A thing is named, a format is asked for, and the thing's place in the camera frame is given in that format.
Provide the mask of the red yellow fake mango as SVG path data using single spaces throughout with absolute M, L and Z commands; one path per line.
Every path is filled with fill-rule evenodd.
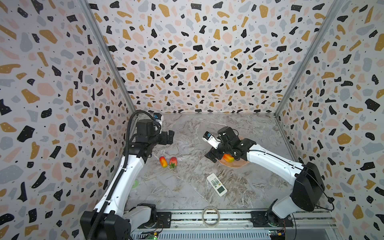
M 229 154 L 224 154 L 222 159 L 228 163 L 232 163 L 235 160 L 235 158 Z

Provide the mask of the red fake strawberry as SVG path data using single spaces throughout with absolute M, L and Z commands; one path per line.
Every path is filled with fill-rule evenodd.
M 177 167 L 177 164 L 178 164 L 178 160 L 176 157 L 171 157 L 170 161 L 169 161 L 169 167 L 170 169 L 174 169 Z

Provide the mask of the red orange fake peach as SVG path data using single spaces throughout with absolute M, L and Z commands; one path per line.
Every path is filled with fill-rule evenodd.
M 168 166 L 168 162 L 167 162 L 167 160 L 166 160 L 165 157 L 160 157 L 160 158 L 159 158 L 159 161 L 160 161 L 160 164 L 161 164 L 161 166 L 162 166 L 163 168 L 166 168 L 166 167 Z

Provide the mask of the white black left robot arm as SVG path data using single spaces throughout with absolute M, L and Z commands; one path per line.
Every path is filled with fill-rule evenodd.
M 162 131 L 160 113 L 136 122 L 135 131 L 128 134 L 124 156 L 106 193 L 93 211 L 85 211 L 80 219 L 87 240 L 130 240 L 139 227 L 158 226 L 157 208 L 141 203 L 127 213 L 125 206 L 134 182 L 152 156 L 157 145 L 171 145 L 174 131 Z

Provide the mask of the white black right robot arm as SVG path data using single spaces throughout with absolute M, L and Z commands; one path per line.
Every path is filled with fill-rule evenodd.
M 217 137 L 205 132 L 203 140 L 211 146 L 205 157 L 213 163 L 221 159 L 244 160 L 277 174 L 293 186 L 289 195 L 274 200 L 259 218 L 262 225 L 277 227 L 280 221 L 299 210 L 313 212 L 320 207 L 320 198 L 326 196 L 323 179 L 313 163 L 302 164 L 281 157 L 253 140 L 240 139 L 238 132 L 231 127 L 218 130 Z

